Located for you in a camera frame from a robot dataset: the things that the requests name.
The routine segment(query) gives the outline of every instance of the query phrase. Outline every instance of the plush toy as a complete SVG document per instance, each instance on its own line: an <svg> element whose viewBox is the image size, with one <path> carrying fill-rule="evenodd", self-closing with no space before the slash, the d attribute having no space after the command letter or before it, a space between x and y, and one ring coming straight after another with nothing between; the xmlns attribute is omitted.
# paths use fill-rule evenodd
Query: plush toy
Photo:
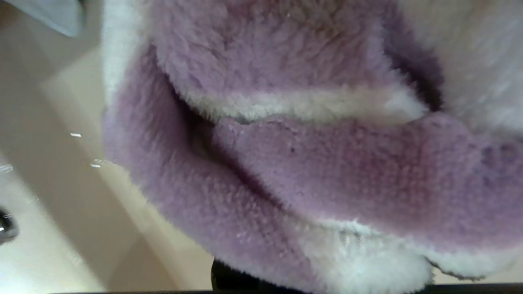
<svg viewBox="0 0 523 294"><path fill-rule="evenodd" d="M217 258L318 294L523 244L523 4L106 0L107 156Z"/></svg>

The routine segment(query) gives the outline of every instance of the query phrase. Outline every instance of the metal knob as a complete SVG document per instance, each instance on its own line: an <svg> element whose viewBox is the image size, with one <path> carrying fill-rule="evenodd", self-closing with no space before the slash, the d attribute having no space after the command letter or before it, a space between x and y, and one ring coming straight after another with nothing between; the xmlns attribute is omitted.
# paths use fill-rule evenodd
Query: metal knob
<svg viewBox="0 0 523 294"><path fill-rule="evenodd" d="M0 245L13 240L18 235L18 226L13 216L0 208Z"/></svg>

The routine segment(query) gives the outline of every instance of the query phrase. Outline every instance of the silver object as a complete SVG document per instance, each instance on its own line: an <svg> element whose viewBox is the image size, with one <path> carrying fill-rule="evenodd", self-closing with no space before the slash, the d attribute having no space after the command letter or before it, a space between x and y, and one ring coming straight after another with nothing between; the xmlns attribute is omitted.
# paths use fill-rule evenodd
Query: silver object
<svg viewBox="0 0 523 294"><path fill-rule="evenodd" d="M18 232L13 216L7 210L0 208L0 245L12 241Z"/></svg>

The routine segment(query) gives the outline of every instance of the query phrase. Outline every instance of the floor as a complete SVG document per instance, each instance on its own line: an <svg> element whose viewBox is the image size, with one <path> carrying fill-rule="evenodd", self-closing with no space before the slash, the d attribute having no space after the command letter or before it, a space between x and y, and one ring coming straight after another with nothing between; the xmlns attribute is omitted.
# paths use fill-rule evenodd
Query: floor
<svg viewBox="0 0 523 294"><path fill-rule="evenodd" d="M70 39L0 2L0 206L22 227L0 246L0 293L209 289L212 256L101 160L101 0L85 4ZM482 282L520 281L523 264Z"/></svg>

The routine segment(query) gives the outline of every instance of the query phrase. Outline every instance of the fleece blanket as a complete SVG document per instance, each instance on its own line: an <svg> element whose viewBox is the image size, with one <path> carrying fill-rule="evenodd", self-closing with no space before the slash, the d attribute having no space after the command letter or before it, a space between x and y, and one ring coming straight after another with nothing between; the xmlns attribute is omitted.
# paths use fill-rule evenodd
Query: fleece blanket
<svg viewBox="0 0 523 294"><path fill-rule="evenodd" d="M519 1L105 5L107 158L217 258L380 294L519 253Z"/></svg>

